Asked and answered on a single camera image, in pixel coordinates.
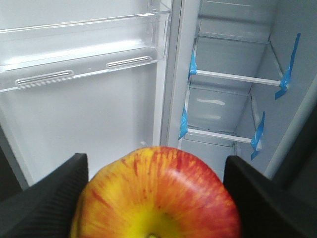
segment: apple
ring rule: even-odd
[[[71,238],[240,238],[240,218],[217,175],[170,147],[138,149],[84,188]]]

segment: open refrigerator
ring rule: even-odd
[[[316,101],[315,1],[0,5],[0,124],[27,185],[77,152],[92,177],[152,145],[191,152],[220,178],[236,154],[271,178]],[[297,33],[291,82],[276,100]]]

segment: blue tape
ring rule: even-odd
[[[296,51],[297,51],[297,47],[298,47],[298,43],[299,43],[300,37],[301,37],[301,33],[298,33],[297,36],[296,36],[295,43],[294,43],[294,48],[293,48],[293,52],[292,52],[292,56],[291,56],[291,60],[290,60],[289,66],[287,67],[286,72],[284,73],[284,76],[282,78],[281,84],[279,85],[281,90],[276,92],[275,100],[280,98],[280,97],[282,97],[288,90],[289,83],[291,81],[295,55],[296,55]]]
[[[189,70],[189,76],[197,74],[197,65],[196,65],[196,57],[194,55],[194,52],[192,53],[192,58],[190,61],[190,70]]]
[[[253,160],[260,151],[260,148],[258,148],[259,143],[261,141],[261,137],[263,135],[263,131],[264,131],[264,122],[265,122],[265,112],[263,112],[262,114],[262,120],[256,130],[255,135],[253,136],[252,140],[251,140],[251,146],[254,149],[254,152],[251,155],[251,160]]]
[[[185,105],[184,105],[182,120],[181,120],[181,124],[180,124],[180,134],[179,134],[179,138],[178,139],[180,139],[183,136],[185,136],[187,132],[188,132],[187,112],[186,112],[186,108],[185,108]]]

